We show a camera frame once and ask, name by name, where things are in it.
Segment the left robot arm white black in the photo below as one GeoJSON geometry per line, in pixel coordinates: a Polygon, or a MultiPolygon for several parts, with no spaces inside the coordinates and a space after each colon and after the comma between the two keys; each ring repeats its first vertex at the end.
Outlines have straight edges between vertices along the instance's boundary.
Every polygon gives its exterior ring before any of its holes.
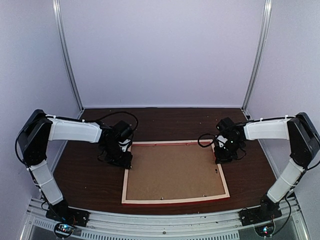
{"type": "Polygon", "coordinates": [[[136,126],[124,120],[107,125],[103,118],[88,120],[57,116],[36,109],[29,116],[15,140],[19,161],[30,172],[35,185],[61,222],[72,218],[66,207],[65,197],[48,164],[48,150],[52,142],[84,142],[97,144],[103,161],[130,169],[133,155],[129,147],[133,142],[136,126]]]}

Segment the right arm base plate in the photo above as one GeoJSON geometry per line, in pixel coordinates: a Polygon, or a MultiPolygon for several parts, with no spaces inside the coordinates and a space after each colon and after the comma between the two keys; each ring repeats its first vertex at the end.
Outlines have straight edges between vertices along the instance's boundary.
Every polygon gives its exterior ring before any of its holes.
{"type": "Polygon", "coordinates": [[[282,212],[279,209],[267,211],[262,211],[261,207],[254,208],[243,208],[239,211],[239,217],[242,226],[255,225],[266,221],[271,221],[272,219],[279,218],[282,216],[282,212]]]}

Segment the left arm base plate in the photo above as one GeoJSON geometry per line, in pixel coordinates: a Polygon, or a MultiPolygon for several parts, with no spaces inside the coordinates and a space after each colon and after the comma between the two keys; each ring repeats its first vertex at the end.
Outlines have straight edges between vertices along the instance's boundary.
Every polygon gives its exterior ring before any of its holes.
{"type": "Polygon", "coordinates": [[[45,217],[72,226],[86,227],[90,213],[66,206],[49,206],[45,217]]]}

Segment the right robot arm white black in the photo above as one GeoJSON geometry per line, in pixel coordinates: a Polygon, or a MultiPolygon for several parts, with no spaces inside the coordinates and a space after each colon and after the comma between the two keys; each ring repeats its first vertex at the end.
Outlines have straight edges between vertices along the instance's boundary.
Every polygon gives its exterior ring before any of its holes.
{"type": "Polygon", "coordinates": [[[320,151],[320,134],[305,112],[237,123],[226,117],[217,123],[216,129],[218,133],[213,138],[216,163],[239,160],[238,151],[245,149],[246,142],[258,141],[272,169],[278,171],[275,183],[256,210],[261,221],[276,212],[279,202],[311,170],[310,164],[320,151]]]}

